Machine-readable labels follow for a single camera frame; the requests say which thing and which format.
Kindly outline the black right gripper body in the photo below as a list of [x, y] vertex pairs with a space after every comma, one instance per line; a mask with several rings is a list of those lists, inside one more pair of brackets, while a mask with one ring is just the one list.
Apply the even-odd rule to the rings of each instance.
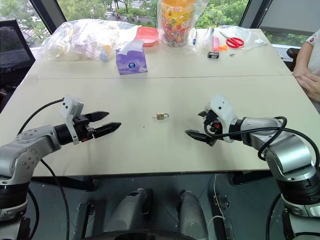
[[218, 120], [218, 116], [212, 110], [209, 110], [205, 115], [203, 124], [205, 133], [210, 137], [222, 133], [222, 125]]

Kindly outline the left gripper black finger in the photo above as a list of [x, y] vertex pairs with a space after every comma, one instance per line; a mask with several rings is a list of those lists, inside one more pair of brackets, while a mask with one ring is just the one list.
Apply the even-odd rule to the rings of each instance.
[[104, 124], [101, 127], [94, 129], [93, 136], [95, 139], [103, 137], [105, 135], [115, 132], [121, 125], [121, 122], [110, 122]]
[[107, 117], [110, 113], [106, 111], [95, 111], [91, 113], [87, 113], [85, 117], [87, 118], [88, 123], [93, 123], [102, 120]]

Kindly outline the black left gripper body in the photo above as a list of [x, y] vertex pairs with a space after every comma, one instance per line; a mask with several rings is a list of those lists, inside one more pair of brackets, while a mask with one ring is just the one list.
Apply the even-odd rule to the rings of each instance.
[[90, 113], [81, 114], [73, 119], [73, 127], [76, 131], [78, 140], [82, 143], [94, 138], [93, 133], [95, 132], [95, 129], [89, 126], [91, 122], [92, 115]]

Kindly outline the person's bare hand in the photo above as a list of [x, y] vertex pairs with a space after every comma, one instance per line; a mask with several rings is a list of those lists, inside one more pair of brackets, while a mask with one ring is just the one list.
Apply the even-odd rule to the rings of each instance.
[[313, 101], [320, 101], [320, 77], [313, 74], [299, 76], [297, 82], [306, 95]]

